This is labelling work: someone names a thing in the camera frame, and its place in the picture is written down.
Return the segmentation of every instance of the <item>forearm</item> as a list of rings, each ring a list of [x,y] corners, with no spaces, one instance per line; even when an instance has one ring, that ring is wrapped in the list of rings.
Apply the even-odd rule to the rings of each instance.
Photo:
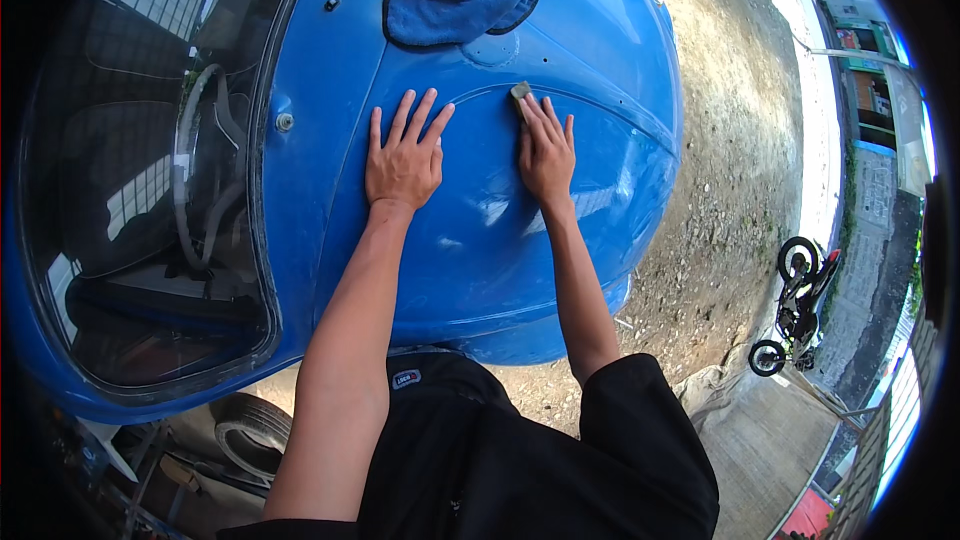
[[[610,317],[594,262],[569,199],[543,208],[553,250],[559,326],[573,376],[582,386],[619,356],[617,329]]]
[[[366,229],[313,333],[300,366],[297,402],[310,400],[313,373],[341,388],[377,382],[386,398],[390,343],[403,242],[413,210],[389,201],[370,207]]]
[[[377,201],[313,333],[265,519],[352,521],[390,405],[385,371],[412,209]]]

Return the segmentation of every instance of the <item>person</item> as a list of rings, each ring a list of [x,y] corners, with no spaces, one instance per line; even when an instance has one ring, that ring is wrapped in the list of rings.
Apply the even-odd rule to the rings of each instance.
[[[522,417],[462,354],[387,356],[404,237],[441,183],[454,105],[418,142],[436,97],[405,126],[407,90],[386,142],[372,111],[366,229],[303,357],[263,521],[218,538],[711,538],[714,469],[654,356],[620,357],[570,198],[573,116],[549,97],[520,102],[519,171],[553,252],[580,439]]]

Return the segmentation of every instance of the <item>car windshield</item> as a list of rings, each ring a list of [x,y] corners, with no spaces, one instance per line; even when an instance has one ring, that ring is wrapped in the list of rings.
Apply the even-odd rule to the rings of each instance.
[[[229,366],[271,335],[247,155],[281,2],[76,0],[50,46],[23,247],[50,341],[101,386]]]

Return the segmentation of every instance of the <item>bolt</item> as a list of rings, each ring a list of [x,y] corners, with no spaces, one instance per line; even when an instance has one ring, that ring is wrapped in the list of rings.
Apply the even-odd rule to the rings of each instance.
[[[289,113],[281,113],[276,116],[276,129],[281,132],[289,132],[290,128],[294,126],[294,115]]]

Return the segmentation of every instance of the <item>motorcycle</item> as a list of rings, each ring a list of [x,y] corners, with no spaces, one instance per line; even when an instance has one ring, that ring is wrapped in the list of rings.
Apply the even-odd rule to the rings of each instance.
[[[813,242],[800,235],[780,246],[776,270],[783,280],[783,289],[776,300],[774,327],[783,341],[766,339],[750,347],[748,362],[756,375],[770,377],[784,369],[787,362],[793,362],[800,371],[813,368],[816,348],[822,339],[817,312],[840,265],[840,249],[833,250],[822,261],[819,255]]]

